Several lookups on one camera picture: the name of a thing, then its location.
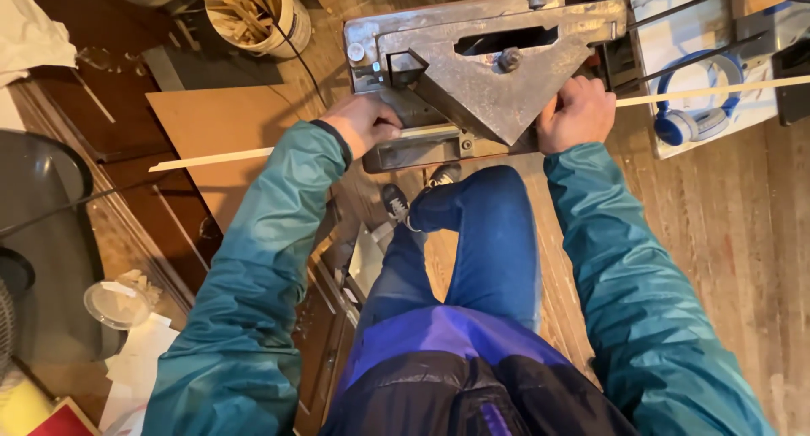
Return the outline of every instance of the teal jacket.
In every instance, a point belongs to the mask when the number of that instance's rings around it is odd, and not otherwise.
[[[604,146],[575,146],[544,167],[605,396],[644,434],[774,433]],[[299,122],[284,134],[159,359],[143,434],[292,431],[294,307],[327,189],[344,169],[337,140],[319,127]]]

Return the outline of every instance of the hand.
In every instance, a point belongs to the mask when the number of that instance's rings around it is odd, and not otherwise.
[[[341,99],[321,117],[340,132],[351,156],[359,160],[380,141],[402,135],[402,121],[376,95],[351,95]]]
[[[540,151],[549,155],[581,143],[603,143],[615,119],[616,95],[605,92],[602,80],[570,79],[537,117]]]

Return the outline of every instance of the black sneaker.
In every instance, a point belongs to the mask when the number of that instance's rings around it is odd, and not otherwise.
[[[435,188],[442,184],[452,184],[461,181],[461,164],[458,162],[446,163],[436,169],[430,176],[428,187]]]
[[[408,198],[400,187],[393,183],[382,186],[380,191],[382,203],[386,206],[386,211],[391,219],[398,223],[403,223],[408,218]]]

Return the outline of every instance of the blue headphones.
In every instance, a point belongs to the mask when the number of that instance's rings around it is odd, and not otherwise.
[[[696,51],[679,60],[673,61],[672,65],[702,56],[712,50]],[[729,85],[737,85],[744,81],[743,68],[737,59],[728,53],[717,55],[707,59],[710,63],[717,65],[726,73]],[[669,88],[669,82],[675,72],[670,72],[661,78],[659,83],[659,94],[664,94]],[[655,133],[668,145],[678,146],[685,141],[700,141],[724,131],[730,124],[732,114],[737,104],[740,103],[740,92],[731,93],[728,99],[720,108],[713,108],[697,116],[689,115],[686,111],[670,110],[669,102],[658,102],[658,114],[655,116]]]

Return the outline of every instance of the blue jeans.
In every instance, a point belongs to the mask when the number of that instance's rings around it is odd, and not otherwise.
[[[412,309],[441,305],[424,269],[424,242],[442,228],[459,233],[445,305],[508,317],[540,329],[540,250],[532,203],[520,174],[490,167],[464,181],[423,190],[410,204],[410,226],[394,229],[360,313],[355,339],[372,325]]]

